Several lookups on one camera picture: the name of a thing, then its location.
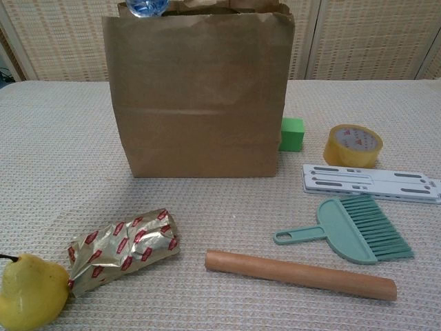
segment tape label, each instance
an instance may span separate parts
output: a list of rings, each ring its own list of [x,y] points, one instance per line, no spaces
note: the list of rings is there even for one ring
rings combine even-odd
[[[378,142],[375,137],[358,128],[341,128],[336,132],[337,142],[352,150],[374,150]]]

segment pear stem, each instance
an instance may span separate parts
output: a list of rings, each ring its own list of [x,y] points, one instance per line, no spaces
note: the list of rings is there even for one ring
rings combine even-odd
[[[10,255],[0,254],[0,259],[10,259],[12,262],[17,262],[19,260],[18,257],[11,257]]]

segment brush bristles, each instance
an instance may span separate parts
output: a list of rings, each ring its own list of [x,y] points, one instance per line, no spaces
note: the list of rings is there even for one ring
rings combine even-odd
[[[413,256],[412,249],[370,195],[345,198],[340,201],[377,260]]]

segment water bottle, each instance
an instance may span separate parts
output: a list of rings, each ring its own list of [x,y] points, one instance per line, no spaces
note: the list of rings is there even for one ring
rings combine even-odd
[[[168,7],[168,0],[125,0],[127,8],[137,17],[161,16]]]

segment foil-wrapped snack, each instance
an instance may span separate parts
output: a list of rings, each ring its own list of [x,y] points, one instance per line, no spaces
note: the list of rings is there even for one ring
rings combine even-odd
[[[176,224],[166,209],[127,218],[71,243],[70,290],[79,297],[178,252]]]

